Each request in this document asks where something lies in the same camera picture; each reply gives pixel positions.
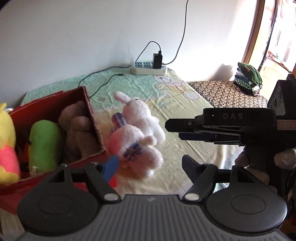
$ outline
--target green cloth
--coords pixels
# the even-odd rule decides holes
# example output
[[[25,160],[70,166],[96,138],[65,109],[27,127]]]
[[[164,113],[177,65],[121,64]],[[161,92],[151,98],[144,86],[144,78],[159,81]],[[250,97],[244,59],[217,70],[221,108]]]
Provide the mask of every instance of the green cloth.
[[[242,72],[242,74],[247,77],[248,81],[251,81],[252,83],[262,86],[262,79],[261,76],[252,65],[245,64],[245,63],[238,63],[238,66]]]
[[[240,85],[240,86],[242,86],[242,87],[244,87],[244,88],[246,88],[248,90],[252,90],[252,88],[251,88],[251,86],[249,84],[247,84],[247,83],[245,83],[245,82],[243,82],[241,80],[238,80],[238,79],[236,79],[235,81],[237,82],[238,85]]]

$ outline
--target bolt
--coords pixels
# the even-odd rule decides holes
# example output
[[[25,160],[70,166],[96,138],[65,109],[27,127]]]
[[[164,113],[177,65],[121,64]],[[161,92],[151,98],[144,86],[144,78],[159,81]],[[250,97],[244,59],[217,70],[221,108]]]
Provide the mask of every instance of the bolt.
[[[199,200],[200,196],[196,193],[187,193],[184,198],[187,200],[187,201],[197,201]]]
[[[119,196],[116,193],[107,193],[104,195],[104,199],[106,201],[112,202],[112,201],[117,201],[119,199]]]

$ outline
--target red box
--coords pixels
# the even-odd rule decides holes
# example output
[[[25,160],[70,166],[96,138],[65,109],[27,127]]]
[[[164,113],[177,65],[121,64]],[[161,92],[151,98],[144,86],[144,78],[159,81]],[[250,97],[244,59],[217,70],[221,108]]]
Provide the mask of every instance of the red box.
[[[10,112],[10,116],[13,120],[15,127],[17,145],[23,150],[25,147],[24,129],[30,130],[32,125],[40,120],[49,120],[55,123],[58,122],[58,118],[62,110],[68,105],[74,104],[77,101],[83,100],[86,102],[89,118],[91,119],[94,127],[94,132],[98,137],[98,141],[101,144],[101,152],[95,156],[91,156],[84,160],[69,164],[71,168],[82,168],[87,163],[92,161],[102,162],[106,160],[106,152],[101,141],[100,130],[95,125],[94,112],[92,110],[89,97],[84,86],[76,89],[64,92],[60,91],[38,100],[32,101],[26,105],[20,106]],[[30,191],[39,181],[41,181],[46,174],[38,175],[36,177],[28,177],[22,174],[22,179],[14,184],[0,186],[0,208],[16,214],[17,205],[22,197]],[[117,183],[113,177],[110,181],[112,187],[116,187]],[[85,185],[77,183],[79,188],[86,190]]]

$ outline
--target black charger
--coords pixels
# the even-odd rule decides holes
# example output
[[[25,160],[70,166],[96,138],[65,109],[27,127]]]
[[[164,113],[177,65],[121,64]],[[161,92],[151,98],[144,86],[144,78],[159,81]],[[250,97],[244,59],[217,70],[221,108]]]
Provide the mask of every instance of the black charger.
[[[158,53],[153,54],[154,69],[161,69],[162,62],[163,62],[163,56],[161,55],[161,51],[158,51]]]

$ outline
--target electrical cord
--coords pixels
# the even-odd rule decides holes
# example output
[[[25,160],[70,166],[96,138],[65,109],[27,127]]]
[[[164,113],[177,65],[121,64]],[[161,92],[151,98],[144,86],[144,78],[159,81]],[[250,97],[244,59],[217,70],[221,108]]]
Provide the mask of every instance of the electrical cord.
[[[142,53],[144,53],[144,51],[146,50],[146,48],[147,48],[147,47],[149,46],[149,44],[151,44],[151,43],[156,43],[156,44],[159,46],[159,51],[161,52],[161,47],[160,47],[160,45],[159,45],[157,42],[155,42],[155,41],[150,41],[150,42],[146,45],[146,47],[143,49],[143,51],[140,53],[140,55],[137,57],[137,59],[136,59],[135,62],[138,61],[138,59],[140,58],[140,56],[142,55]],[[87,75],[86,77],[84,77],[82,80],[79,81],[79,83],[78,83],[78,87],[80,86],[80,84],[81,84],[82,81],[84,81],[87,77],[91,76],[92,74],[97,74],[97,73],[100,73],[100,72],[103,72],[103,71],[106,71],[106,70],[109,70],[109,69],[112,69],[112,68],[126,69],[126,68],[129,68],[129,67],[131,67],[131,65],[126,66],[126,67],[112,66],[112,67],[109,67],[109,68],[106,68],[106,69],[103,69],[103,70],[100,70],[100,71],[96,71],[96,72],[90,73],[89,75]]]
[[[182,36],[182,40],[181,40],[181,42],[180,42],[179,48],[178,48],[178,50],[177,50],[176,56],[174,57],[174,59],[173,59],[171,62],[169,62],[169,63],[167,63],[167,64],[164,64],[164,65],[171,64],[172,62],[174,62],[174,61],[176,60],[176,58],[177,58],[177,56],[178,56],[178,53],[179,53],[179,50],[180,50],[180,48],[181,48],[181,45],[182,45],[182,43],[183,43],[183,40],[184,40],[184,37],[185,37],[185,31],[186,31],[186,23],[187,23],[187,8],[188,8],[188,2],[189,2],[189,0],[187,0],[187,3],[186,3],[186,9],[185,9],[185,23],[184,23],[183,36]]]
[[[109,80],[106,82],[106,83],[104,83],[103,85],[101,85],[97,90],[96,90],[96,92],[94,92],[91,96],[89,96],[89,98],[91,98],[91,97],[93,97],[103,86],[105,86],[106,84],[108,84],[109,83],[109,81],[114,77],[114,76],[116,76],[116,75],[118,75],[118,76],[123,76],[124,74],[114,74],[114,75],[112,75],[110,78],[109,78]]]

